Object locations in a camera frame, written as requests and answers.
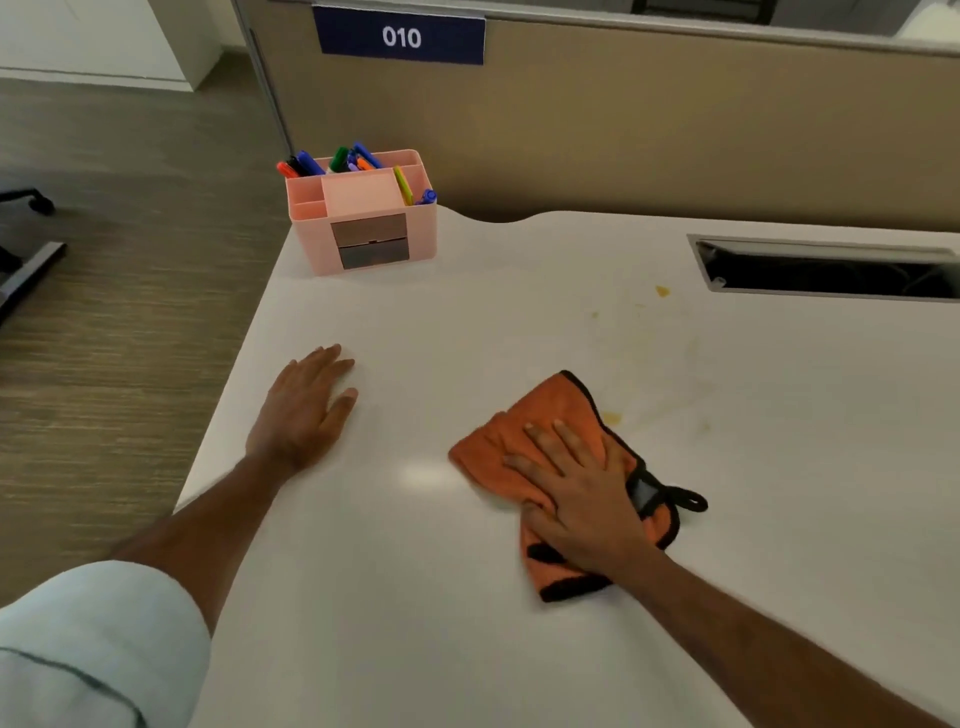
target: person's right arm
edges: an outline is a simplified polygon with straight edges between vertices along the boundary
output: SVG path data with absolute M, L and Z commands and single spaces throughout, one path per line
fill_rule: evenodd
M 557 505 L 553 516 L 528 503 L 524 522 L 567 561 L 636 597 L 754 726 L 946 726 L 674 563 L 644 537 L 619 449 L 608 441 L 601 467 L 572 430 L 555 427 L 563 440 L 532 425 L 527 433 L 559 474 L 520 455 L 504 460 Z

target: orange pen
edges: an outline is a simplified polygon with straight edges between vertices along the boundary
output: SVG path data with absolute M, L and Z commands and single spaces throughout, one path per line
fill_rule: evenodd
M 287 164 L 285 161 L 277 162 L 276 170 L 288 180 L 295 180 L 297 177 L 300 176 L 294 171 L 294 168 L 291 167 L 289 164 Z

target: blue pen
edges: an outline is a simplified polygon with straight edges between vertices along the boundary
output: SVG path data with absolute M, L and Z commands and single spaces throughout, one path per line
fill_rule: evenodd
M 326 174 L 322 166 L 304 151 L 297 152 L 297 161 L 300 163 L 300 166 L 312 176 L 319 177 L 320 175 Z
M 414 205 L 433 205 L 435 202 L 437 202 L 437 193 L 432 189 L 428 189 L 423 193 L 420 201 L 414 203 Z
M 380 160 L 374 157 L 359 141 L 353 142 L 353 151 L 372 164 L 377 169 L 383 169 L 383 165 L 380 163 Z

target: hand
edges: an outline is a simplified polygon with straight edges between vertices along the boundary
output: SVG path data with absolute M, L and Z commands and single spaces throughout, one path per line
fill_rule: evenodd
M 294 473 L 316 465 L 340 438 L 357 391 L 347 389 L 332 405 L 330 390 L 353 367 L 340 345 L 320 347 L 280 372 L 247 438 L 247 455 L 279 458 Z
M 526 425 L 524 429 L 560 474 L 522 455 L 503 458 L 504 465 L 547 493 L 557 506 L 554 516 L 527 502 L 523 506 L 523 522 L 571 564 L 616 581 L 639 552 L 653 548 L 627 495 L 623 451 L 605 432 L 604 468 L 584 441 L 559 420 L 554 429 L 562 441 L 536 425 Z

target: white desk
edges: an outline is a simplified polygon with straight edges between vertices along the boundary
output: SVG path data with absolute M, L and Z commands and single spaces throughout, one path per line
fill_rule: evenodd
M 960 305 L 711 293 L 686 234 L 960 236 L 443 208 L 439 228 L 435 260 L 325 279 L 286 241 L 181 499 L 241 455 L 290 358 L 341 342 L 360 399 L 252 545 L 196 728 L 745 725 L 618 590 L 541 606 L 516 512 L 448 464 L 563 368 L 709 499 L 675 559 L 960 716 Z

